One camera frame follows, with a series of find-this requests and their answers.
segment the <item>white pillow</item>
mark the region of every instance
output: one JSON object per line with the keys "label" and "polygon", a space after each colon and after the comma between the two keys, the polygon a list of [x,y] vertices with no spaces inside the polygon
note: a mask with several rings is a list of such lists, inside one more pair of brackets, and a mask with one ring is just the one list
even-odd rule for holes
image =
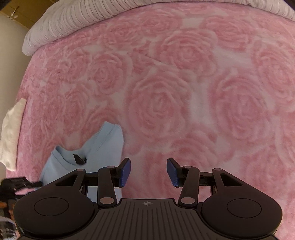
{"label": "white pillow", "polygon": [[[22,51],[25,55],[31,56],[38,48],[47,43],[68,36],[83,27],[111,18],[121,12],[152,3],[178,1],[184,0],[60,0],[53,4],[28,31]],[[295,11],[283,0],[204,1],[251,5],[295,21]]]}

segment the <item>ribbed rubber surface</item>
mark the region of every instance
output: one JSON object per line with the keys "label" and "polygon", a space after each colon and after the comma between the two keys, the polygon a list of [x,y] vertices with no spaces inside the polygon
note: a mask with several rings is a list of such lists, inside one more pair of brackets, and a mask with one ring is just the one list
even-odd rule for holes
{"label": "ribbed rubber surface", "polygon": [[229,240],[203,224],[193,209],[172,199],[122,199],[102,209],[83,230],[64,240]]}

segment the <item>round pad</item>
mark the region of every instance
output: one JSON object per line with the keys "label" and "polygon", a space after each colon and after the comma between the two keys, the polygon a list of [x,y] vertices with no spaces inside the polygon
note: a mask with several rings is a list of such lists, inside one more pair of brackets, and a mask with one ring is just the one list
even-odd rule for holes
{"label": "round pad", "polygon": [[112,204],[115,200],[112,197],[103,197],[100,199],[102,204]]}
{"label": "round pad", "polygon": [[193,203],[195,203],[195,200],[192,197],[183,197],[180,201],[183,204],[193,204]]}
{"label": "round pad", "polygon": [[236,187],[207,198],[201,214],[217,232],[241,239],[273,234],[282,219],[282,210],[275,200],[258,190],[239,192]]}
{"label": "round pad", "polygon": [[67,188],[36,194],[43,190],[41,188],[21,198],[14,207],[16,224],[26,235],[40,239],[59,238],[78,231],[91,219],[93,203],[83,194]]}
{"label": "round pad", "polygon": [[227,209],[232,215],[239,218],[253,218],[261,212],[261,206],[258,202],[246,198],[230,201],[227,204]]}
{"label": "round pad", "polygon": [[43,216],[57,216],[69,208],[69,203],[58,197],[48,197],[35,204],[35,211]]}

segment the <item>wall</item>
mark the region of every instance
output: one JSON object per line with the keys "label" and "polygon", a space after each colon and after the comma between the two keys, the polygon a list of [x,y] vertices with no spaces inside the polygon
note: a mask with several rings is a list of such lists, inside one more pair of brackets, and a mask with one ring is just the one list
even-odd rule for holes
{"label": "wall", "polygon": [[[24,72],[31,57],[22,53],[28,29],[0,13],[0,124],[7,110],[13,107]],[[0,180],[5,167],[0,163]]]}

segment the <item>bed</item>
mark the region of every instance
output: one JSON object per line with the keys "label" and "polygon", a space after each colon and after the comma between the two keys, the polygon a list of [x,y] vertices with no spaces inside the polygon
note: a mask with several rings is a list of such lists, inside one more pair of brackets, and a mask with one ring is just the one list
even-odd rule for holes
{"label": "bed", "polygon": [[[274,198],[276,233],[295,238],[295,23],[233,3],[157,3],[40,47],[17,170],[39,179],[55,145],[81,147],[104,121],[123,129],[132,161],[123,197],[178,198],[166,159],[222,168]],[[209,196],[202,188],[199,201]]]}

